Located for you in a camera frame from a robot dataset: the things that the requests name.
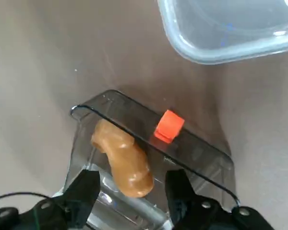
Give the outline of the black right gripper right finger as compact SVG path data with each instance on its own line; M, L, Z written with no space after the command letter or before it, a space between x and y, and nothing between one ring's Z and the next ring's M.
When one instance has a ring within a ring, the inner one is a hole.
M174 230L272 230L255 209L234 207L230 212L212 198L195 193L183 169L167 171L167 201Z

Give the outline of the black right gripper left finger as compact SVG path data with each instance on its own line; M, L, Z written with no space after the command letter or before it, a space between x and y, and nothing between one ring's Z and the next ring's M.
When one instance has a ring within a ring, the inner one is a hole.
M0 195L0 200L16 195L41 199L24 213L16 207L1 207L0 230L81 230L87 225L99 192L99 172L81 170L67 190L56 197L34 192Z

